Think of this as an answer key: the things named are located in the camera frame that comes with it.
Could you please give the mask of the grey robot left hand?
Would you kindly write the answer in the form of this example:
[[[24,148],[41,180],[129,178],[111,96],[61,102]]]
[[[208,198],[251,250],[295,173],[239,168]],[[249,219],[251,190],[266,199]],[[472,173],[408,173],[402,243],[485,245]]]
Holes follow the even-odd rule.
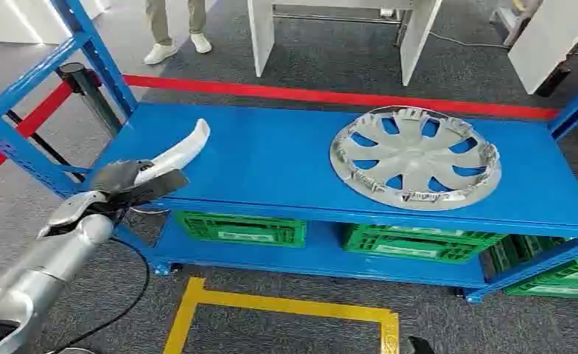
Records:
[[[188,183],[178,168],[158,172],[149,161],[110,163],[94,175],[87,191],[59,205],[38,237],[81,234],[102,243],[131,207],[156,201]]]

